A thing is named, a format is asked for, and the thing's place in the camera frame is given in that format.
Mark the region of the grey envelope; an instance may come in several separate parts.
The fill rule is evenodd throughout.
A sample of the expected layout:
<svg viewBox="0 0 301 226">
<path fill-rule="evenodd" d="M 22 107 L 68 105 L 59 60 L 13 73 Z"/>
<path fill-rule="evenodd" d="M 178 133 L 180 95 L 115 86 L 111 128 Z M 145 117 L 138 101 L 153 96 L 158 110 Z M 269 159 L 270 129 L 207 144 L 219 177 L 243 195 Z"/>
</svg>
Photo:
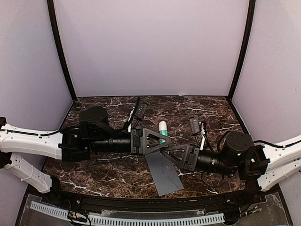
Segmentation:
<svg viewBox="0 0 301 226">
<path fill-rule="evenodd" d="M 184 187 L 172 162 L 160 152 L 145 156 L 159 196 L 182 190 Z"/>
</svg>

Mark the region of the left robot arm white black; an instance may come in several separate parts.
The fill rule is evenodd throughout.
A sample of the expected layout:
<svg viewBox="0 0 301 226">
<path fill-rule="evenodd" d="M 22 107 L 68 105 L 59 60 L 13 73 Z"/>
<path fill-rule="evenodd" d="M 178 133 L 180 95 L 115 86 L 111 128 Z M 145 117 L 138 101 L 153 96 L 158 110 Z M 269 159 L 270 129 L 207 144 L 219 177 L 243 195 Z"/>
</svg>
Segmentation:
<svg viewBox="0 0 301 226">
<path fill-rule="evenodd" d="M 142 111 L 134 109 L 121 129 L 109 125 L 108 113 L 92 107 L 79 114 L 79 124 L 57 131 L 38 131 L 14 127 L 0 119 L 0 167 L 33 186 L 56 205 L 66 202 L 60 180 L 45 174 L 20 154 L 29 153 L 56 160 L 79 162 L 89 160 L 92 153 L 130 153 L 148 155 L 171 144 L 171 139 L 150 129 L 131 127 L 133 119 L 141 122 Z"/>
</svg>

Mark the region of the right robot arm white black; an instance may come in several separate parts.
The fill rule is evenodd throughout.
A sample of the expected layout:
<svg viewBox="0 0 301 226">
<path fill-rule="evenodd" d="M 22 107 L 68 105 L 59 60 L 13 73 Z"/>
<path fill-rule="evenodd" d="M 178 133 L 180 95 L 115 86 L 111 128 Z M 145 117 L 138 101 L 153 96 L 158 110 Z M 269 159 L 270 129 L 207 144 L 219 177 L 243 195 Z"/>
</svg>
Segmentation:
<svg viewBox="0 0 301 226">
<path fill-rule="evenodd" d="M 252 137 L 237 131 L 226 134 L 224 145 L 218 152 L 207 151 L 185 144 L 161 149 L 177 168 L 189 172 L 203 171 L 232 177 L 239 174 L 245 181 L 240 200 L 250 204 L 258 191 L 266 192 L 280 181 L 301 169 L 301 137 L 272 144 L 253 141 Z"/>
</svg>

